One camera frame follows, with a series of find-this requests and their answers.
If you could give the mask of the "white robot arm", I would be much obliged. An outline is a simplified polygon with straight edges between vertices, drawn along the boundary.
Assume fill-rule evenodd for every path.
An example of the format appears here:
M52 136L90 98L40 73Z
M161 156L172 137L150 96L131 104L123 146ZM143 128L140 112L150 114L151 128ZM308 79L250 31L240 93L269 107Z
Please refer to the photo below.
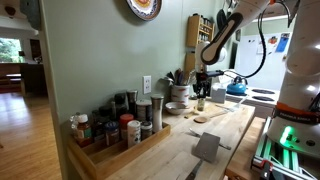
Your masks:
M197 81L210 74L207 65L218 62L231 35L260 15L275 0L240 0L214 39L196 46ZM268 137L280 146L320 157L320 0L297 0L297 14L286 72L274 108Z

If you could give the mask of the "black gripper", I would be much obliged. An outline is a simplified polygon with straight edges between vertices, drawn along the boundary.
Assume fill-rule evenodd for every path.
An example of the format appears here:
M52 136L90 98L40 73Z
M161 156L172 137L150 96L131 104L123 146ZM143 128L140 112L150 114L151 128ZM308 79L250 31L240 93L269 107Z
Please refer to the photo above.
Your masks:
M224 72L221 70L196 73L196 83L193 85L193 90L196 93L197 98L200 98L201 96L207 98L210 95L211 88L209 79L223 74Z

